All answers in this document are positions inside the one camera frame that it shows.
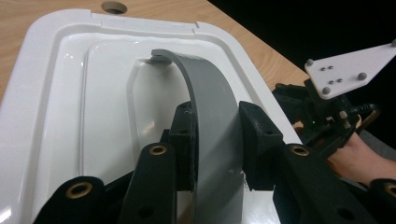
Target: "white metal plate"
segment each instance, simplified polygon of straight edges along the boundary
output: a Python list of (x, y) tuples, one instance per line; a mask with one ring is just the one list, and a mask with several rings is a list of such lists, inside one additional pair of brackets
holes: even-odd
[(327, 100), (367, 85), (395, 55), (396, 41), (308, 61), (305, 71), (311, 77), (319, 96)]

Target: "black background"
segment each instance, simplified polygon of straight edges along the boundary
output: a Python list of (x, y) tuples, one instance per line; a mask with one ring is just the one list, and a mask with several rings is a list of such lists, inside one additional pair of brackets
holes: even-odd
[[(251, 33), (304, 70), (318, 60), (391, 43), (396, 11), (385, 1), (209, 0)], [(394, 96), (396, 58), (366, 86), (346, 94), (353, 105), (381, 106), (366, 131), (396, 148)]]

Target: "wooden table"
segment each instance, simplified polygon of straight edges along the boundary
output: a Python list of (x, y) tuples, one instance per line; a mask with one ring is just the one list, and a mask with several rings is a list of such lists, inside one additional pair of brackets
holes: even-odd
[[(38, 18), (61, 9), (87, 8), (109, 14), (102, 0), (0, 0), (0, 101), (29, 26)], [(242, 25), (206, 0), (120, 0), (127, 11), (119, 16), (162, 21), (211, 23), (233, 35), (247, 52), (270, 90), (275, 84), (303, 85), (308, 75)]]

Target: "round hole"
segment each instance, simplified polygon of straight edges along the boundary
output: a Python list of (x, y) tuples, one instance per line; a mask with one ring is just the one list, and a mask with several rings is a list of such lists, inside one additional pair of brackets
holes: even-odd
[(107, 1), (102, 3), (102, 9), (110, 14), (122, 14), (127, 11), (127, 7), (120, 2)]
[(303, 147), (292, 147), (291, 152), (299, 156), (308, 156), (309, 151)]
[(154, 156), (162, 155), (166, 152), (166, 147), (163, 146), (154, 146), (149, 150), (149, 153)]
[(151, 206), (143, 206), (137, 211), (137, 214), (141, 218), (151, 217), (153, 213), (154, 209)]
[(354, 220), (355, 216), (353, 215), (353, 213), (351, 211), (349, 211), (346, 208), (338, 208), (337, 209), (337, 213), (340, 217), (346, 219), (346, 220)]
[(89, 182), (81, 182), (70, 187), (66, 192), (66, 197), (70, 199), (78, 199), (87, 195), (92, 189)]
[(388, 194), (396, 198), (396, 185), (388, 183), (385, 185), (385, 190)]

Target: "gray curved plastic piece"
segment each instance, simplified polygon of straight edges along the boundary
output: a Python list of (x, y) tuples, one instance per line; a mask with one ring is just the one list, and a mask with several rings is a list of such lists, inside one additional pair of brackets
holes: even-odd
[(198, 178), (192, 223), (241, 223), (243, 142), (238, 106), (220, 70), (210, 61), (154, 49), (151, 63), (175, 63), (186, 80), (198, 125)]

